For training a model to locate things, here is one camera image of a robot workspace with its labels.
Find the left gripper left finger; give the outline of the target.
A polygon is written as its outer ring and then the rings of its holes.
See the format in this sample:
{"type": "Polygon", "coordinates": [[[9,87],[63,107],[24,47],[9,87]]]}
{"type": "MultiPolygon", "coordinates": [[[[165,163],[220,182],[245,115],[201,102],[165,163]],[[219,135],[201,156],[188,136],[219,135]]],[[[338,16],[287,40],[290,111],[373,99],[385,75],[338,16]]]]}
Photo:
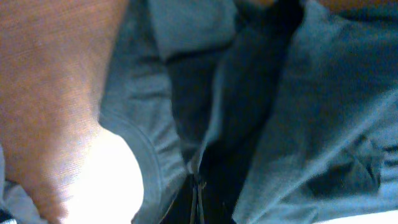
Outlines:
{"type": "Polygon", "coordinates": [[[196,207],[197,183],[188,175],[160,224],[195,224],[196,207]]]}

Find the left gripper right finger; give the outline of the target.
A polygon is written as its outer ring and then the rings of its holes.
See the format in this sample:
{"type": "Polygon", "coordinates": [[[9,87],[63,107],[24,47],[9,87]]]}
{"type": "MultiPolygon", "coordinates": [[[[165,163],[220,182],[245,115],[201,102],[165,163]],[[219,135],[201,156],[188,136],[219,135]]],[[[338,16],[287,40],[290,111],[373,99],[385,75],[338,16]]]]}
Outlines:
{"type": "Polygon", "coordinates": [[[215,189],[206,182],[197,185],[197,224],[235,224],[215,189]]]}

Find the dark green t-shirt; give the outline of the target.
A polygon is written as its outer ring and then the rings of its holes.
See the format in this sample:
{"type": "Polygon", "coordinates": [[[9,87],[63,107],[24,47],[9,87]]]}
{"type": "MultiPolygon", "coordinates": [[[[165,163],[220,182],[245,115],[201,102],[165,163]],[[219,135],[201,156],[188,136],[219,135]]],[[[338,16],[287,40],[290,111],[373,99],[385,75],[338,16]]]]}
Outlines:
{"type": "Polygon", "coordinates": [[[397,210],[396,1],[2,1],[1,222],[397,210]]]}

